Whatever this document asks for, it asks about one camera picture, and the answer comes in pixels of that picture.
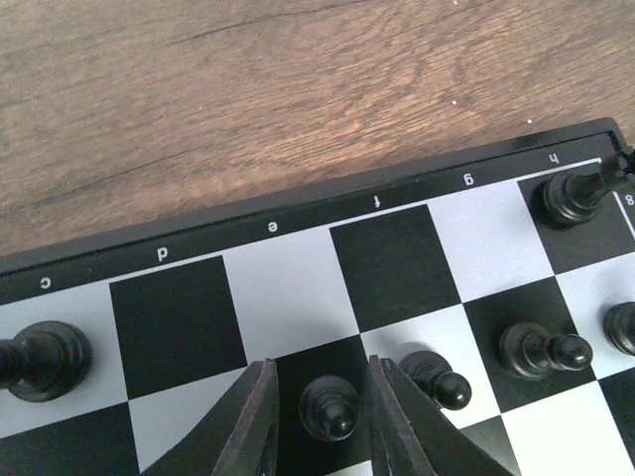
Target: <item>black chess piece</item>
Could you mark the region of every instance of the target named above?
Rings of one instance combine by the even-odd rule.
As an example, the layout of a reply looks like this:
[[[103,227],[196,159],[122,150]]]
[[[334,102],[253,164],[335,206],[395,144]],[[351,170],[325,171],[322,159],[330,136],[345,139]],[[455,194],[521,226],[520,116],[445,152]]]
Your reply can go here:
[[[602,321],[604,335],[619,351],[635,356],[635,302],[624,302],[609,309]]]
[[[573,226],[594,218],[610,191],[635,189],[635,153],[626,148],[604,159],[595,174],[561,172],[543,189],[548,215],[560,226]]]
[[[347,381],[324,375],[307,385],[300,397],[300,420],[305,430],[322,441],[342,441],[359,421],[359,398]]]
[[[503,333],[500,357],[515,376],[542,380],[554,371],[586,369],[591,364],[593,351],[579,335],[554,335],[540,324],[521,322]]]
[[[408,354],[399,366],[437,405],[462,410],[472,398],[467,379],[452,371],[447,360],[436,352],[420,350]]]
[[[90,343],[79,329],[38,322],[13,339],[0,340],[0,389],[27,402],[48,402],[74,389],[91,359]]]

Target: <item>black plastic frame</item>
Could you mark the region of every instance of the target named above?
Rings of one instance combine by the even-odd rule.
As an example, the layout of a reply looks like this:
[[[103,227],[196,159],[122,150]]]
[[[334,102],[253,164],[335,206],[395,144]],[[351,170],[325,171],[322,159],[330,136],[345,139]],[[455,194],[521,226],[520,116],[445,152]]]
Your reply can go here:
[[[269,193],[241,201],[214,206],[171,218],[133,225],[84,238],[36,248],[0,257],[0,277],[5,274],[34,268],[84,254],[116,248],[132,242],[170,235],[179,231],[217,223],[239,216],[274,208],[290,207],[329,196],[376,186],[382,182],[404,179],[421,174],[463,166],[537,147],[566,142],[598,134],[608,134],[616,150],[626,146],[617,123],[609,117],[572,126],[539,132],[516,139],[501,141],[426,159],[418,159],[391,167],[376,169],[352,176],[334,178],[296,188]]]

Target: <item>table surface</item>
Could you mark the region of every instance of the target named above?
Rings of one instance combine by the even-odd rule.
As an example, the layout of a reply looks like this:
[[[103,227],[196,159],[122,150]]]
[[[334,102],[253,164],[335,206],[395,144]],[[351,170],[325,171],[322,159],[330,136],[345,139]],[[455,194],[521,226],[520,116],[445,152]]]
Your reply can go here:
[[[0,255],[603,116],[632,143],[634,27],[635,0],[0,0]]]

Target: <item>black square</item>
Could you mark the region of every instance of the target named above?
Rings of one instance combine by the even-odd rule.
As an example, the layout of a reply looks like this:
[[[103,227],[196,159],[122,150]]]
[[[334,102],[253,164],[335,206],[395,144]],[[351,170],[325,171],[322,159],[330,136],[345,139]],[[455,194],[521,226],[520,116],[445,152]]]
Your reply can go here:
[[[635,369],[626,370],[599,381],[613,419],[624,441],[626,451],[635,465]]]
[[[461,432],[507,471],[514,476],[521,476],[503,418],[495,416],[462,428]]]
[[[110,285],[128,398],[247,365],[222,258]]]
[[[579,168],[575,172],[593,170]],[[551,225],[541,202],[543,184],[550,177],[523,180],[519,186],[556,274],[635,251],[633,235],[611,193],[603,198],[600,213],[591,221],[570,228]]]
[[[555,372],[544,380],[533,382],[513,376],[500,361],[500,338],[507,327],[517,322],[536,322],[554,333],[577,333],[556,278],[482,297],[464,306],[502,412],[559,394],[595,379],[589,367],[580,372]]]
[[[428,207],[331,228],[359,330],[460,303]]]
[[[347,380],[362,401],[367,359],[358,335],[276,359],[280,382],[279,476],[322,476],[370,458],[364,412],[344,441],[323,442],[310,436],[298,413],[305,387],[322,375]]]
[[[76,416],[0,440],[6,475],[138,475],[128,404]]]

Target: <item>white square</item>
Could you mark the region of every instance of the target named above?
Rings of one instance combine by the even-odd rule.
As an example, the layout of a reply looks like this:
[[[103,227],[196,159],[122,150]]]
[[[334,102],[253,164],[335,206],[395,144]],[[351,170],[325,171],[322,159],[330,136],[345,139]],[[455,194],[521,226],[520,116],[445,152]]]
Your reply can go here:
[[[429,206],[463,302],[554,275],[516,182],[444,195]]]
[[[2,305],[0,336],[12,338],[28,325],[44,320],[58,320],[79,328],[92,347],[91,367],[74,390],[50,402],[31,404],[8,391],[0,392],[0,438],[128,400],[107,283]]]
[[[597,382],[503,415],[523,476],[633,476]]]
[[[366,355],[388,357],[399,363],[417,350],[442,355],[452,370],[467,379],[472,400],[463,410],[443,409],[457,428],[500,415],[487,371],[462,305],[424,314],[361,334]]]
[[[363,463],[330,473],[327,476],[373,476],[373,467],[370,461],[364,461]]]
[[[598,379],[635,367],[635,357],[615,349],[602,330],[611,307],[635,300],[634,270],[635,253],[630,253],[557,276],[577,332],[593,349]]]
[[[185,438],[244,370],[232,370],[130,401],[139,471],[148,469]]]
[[[248,362],[359,333],[326,227],[223,254]]]

